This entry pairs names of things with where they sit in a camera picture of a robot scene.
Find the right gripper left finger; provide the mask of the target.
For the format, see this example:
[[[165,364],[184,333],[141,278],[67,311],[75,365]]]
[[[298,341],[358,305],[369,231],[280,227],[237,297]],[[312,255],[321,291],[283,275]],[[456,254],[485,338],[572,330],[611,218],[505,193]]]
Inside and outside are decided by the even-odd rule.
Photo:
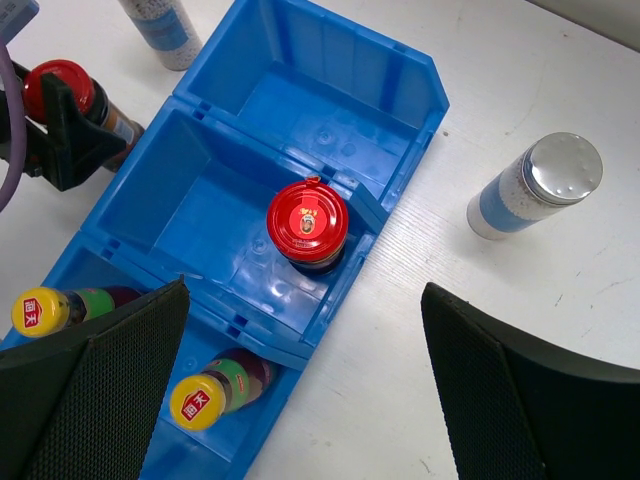
[[[138,478],[189,306],[178,279],[2,350],[2,478]]]

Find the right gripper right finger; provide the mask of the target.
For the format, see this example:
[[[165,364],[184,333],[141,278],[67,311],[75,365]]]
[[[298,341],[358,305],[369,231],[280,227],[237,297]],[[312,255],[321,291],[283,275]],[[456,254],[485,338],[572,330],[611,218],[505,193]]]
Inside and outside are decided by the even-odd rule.
[[[433,282],[421,314],[459,478],[638,478],[638,370],[549,343]]]

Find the red-lid sauce jar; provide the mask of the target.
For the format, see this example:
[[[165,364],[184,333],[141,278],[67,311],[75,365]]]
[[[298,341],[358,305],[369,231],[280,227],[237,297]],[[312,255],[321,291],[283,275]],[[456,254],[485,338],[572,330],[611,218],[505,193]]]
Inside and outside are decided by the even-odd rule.
[[[345,201],[319,176],[290,184],[276,194],[266,216],[277,250],[297,270],[321,275],[340,262],[349,213]]]
[[[144,128],[116,107],[102,86],[80,65],[65,59],[46,61],[26,75],[23,100],[26,113],[32,120],[45,124],[45,104],[41,82],[44,74],[54,74],[70,87],[76,107],[88,121],[126,142],[126,148],[122,153],[103,164],[107,170],[116,173],[144,133]]]

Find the yellow-cap sauce bottle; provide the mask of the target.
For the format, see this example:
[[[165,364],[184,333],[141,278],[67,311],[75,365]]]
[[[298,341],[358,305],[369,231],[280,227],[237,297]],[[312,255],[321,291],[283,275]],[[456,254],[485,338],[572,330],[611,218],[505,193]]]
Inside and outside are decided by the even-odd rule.
[[[11,320],[21,335],[40,338],[112,312],[141,296],[126,286],[67,291],[35,287],[15,300]]]
[[[273,384],[279,366],[244,348],[227,349],[171,392],[169,411],[189,431],[210,428],[222,416],[259,399]]]

